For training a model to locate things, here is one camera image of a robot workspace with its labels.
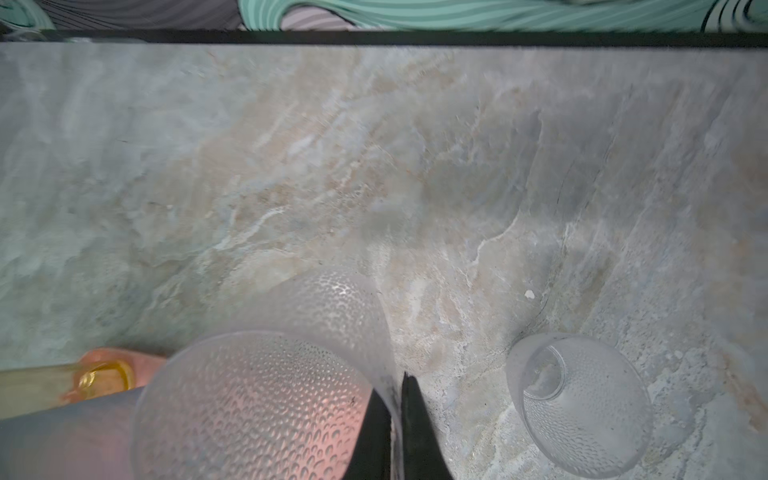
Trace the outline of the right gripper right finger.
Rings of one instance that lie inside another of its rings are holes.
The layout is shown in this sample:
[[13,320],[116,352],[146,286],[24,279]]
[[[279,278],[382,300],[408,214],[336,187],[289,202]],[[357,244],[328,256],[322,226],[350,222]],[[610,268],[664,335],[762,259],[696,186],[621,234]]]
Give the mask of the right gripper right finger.
[[415,376],[405,373],[401,385],[403,464],[408,480],[453,480],[441,453],[431,417]]

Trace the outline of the pink tray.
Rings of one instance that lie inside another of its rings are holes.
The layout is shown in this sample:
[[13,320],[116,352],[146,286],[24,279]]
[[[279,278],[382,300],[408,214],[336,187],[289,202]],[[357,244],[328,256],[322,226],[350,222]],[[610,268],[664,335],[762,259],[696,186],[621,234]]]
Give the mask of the pink tray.
[[102,347],[86,352],[71,376],[71,387],[59,399],[73,404],[146,386],[163,367],[161,356]]

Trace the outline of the yellow plastic cup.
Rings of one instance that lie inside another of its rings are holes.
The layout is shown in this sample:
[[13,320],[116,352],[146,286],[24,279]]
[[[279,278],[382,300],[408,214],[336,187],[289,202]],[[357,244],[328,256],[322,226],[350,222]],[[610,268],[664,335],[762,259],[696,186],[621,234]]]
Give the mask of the yellow plastic cup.
[[136,387],[122,360],[74,363],[1,372],[1,419],[49,410]]

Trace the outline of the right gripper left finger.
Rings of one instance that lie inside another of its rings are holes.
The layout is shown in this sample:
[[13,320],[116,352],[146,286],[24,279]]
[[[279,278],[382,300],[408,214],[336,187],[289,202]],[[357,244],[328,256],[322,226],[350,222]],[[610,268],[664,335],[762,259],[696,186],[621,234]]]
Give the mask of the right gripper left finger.
[[391,415],[373,390],[343,480],[391,478]]

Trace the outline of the blue plastic cup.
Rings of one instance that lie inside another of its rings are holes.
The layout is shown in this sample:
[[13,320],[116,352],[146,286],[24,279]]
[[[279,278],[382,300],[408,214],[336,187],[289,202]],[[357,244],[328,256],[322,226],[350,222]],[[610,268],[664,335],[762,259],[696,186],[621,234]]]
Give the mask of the blue plastic cup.
[[141,388],[1,422],[3,479],[132,479]]

